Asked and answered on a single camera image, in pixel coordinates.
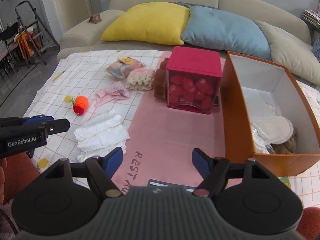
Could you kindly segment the person's left hand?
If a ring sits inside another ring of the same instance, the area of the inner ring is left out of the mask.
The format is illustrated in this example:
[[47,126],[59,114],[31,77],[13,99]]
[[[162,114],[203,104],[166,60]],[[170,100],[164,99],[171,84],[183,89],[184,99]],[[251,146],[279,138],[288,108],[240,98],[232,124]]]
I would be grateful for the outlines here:
[[0,204],[4,202],[4,186],[5,186],[5,174],[4,170],[7,168],[7,160],[5,158],[0,159]]

